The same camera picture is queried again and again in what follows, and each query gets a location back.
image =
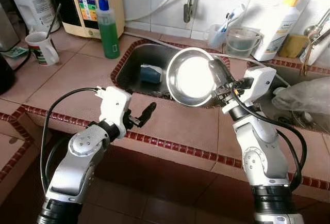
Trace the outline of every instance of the tile floor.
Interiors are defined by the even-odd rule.
[[[95,178],[79,224],[243,224]]]

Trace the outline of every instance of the kitchen sink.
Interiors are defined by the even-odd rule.
[[[306,76],[299,75],[300,70],[296,68],[278,66],[273,64],[267,64],[277,70],[277,74],[280,75],[290,85],[295,85],[302,81],[310,81],[316,78],[328,77],[328,74],[318,72],[308,72]],[[270,119],[292,124],[303,129],[329,133],[330,131],[330,115],[310,113],[314,123],[308,124],[304,118],[302,118],[302,112],[292,112],[287,110],[281,110],[276,108],[271,100],[274,97],[273,91],[277,87],[286,87],[279,79],[275,78],[272,82],[268,92],[260,97],[256,101],[256,105],[260,107],[263,113]]]
[[[120,70],[116,82],[125,89],[156,97],[170,95],[166,86],[166,70],[172,57],[178,50],[158,44],[142,44],[134,48]],[[141,81],[140,66],[149,64],[163,69],[163,79],[159,84]]]

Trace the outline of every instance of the metal bowl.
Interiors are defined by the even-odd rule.
[[[189,47],[171,59],[166,83],[171,96],[179,103],[203,106],[214,97],[216,85],[208,62],[213,57],[203,49]]]

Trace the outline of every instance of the plastic cup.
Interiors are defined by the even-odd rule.
[[[260,32],[245,27],[232,28],[226,36],[226,53],[235,57],[248,57],[260,41]]]

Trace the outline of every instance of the white bottle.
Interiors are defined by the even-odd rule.
[[[14,0],[29,30],[47,32],[55,16],[51,0]],[[56,20],[52,31],[57,30],[60,23]]]
[[[269,12],[267,20],[261,25],[262,42],[252,52],[256,60],[271,60],[300,16],[296,9],[298,0],[284,0],[276,9]]]

